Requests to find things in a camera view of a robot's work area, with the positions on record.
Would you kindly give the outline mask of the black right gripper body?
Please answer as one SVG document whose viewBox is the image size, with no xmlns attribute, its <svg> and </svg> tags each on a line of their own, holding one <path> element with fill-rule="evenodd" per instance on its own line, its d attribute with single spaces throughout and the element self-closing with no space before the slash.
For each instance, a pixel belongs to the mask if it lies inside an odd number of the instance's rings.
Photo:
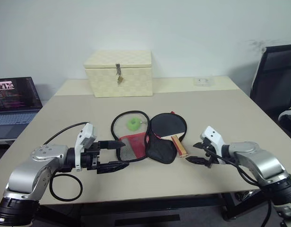
<svg viewBox="0 0 291 227">
<path fill-rule="evenodd" d="M 212 146 L 212 143 L 208 138 L 203 139 L 202 146 L 205 151 L 205 155 L 209 158 L 205 163 L 205 166 L 211 168 L 213 164 L 219 164 L 215 148 Z"/>
</svg>

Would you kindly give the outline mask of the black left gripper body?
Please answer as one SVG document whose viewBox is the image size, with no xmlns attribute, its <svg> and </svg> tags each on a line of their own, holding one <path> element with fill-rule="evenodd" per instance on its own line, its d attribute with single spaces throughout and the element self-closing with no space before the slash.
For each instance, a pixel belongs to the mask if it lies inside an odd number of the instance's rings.
<svg viewBox="0 0 291 227">
<path fill-rule="evenodd" d="M 96 170 L 100 154 L 100 142 L 93 143 L 83 152 L 83 168 L 87 170 Z"/>
</svg>

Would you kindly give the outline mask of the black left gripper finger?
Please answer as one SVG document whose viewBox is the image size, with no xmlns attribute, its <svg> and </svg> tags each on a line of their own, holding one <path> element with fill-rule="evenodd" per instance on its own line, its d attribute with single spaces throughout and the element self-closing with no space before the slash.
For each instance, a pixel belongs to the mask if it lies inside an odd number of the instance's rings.
<svg viewBox="0 0 291 227">
<path fill-rule="evenodd" d="M 100 149 L 119 149 L 126 144 L 116 140 L 102 140 L 98 142 Z"/>
<path fill-rule="evenodd" d="M 107 174 L 117 172 L 129 166 L 129 162 L 111 161 L 105 164 L 99 164 L 97 167 L 97 174 Z"/>
</svg>

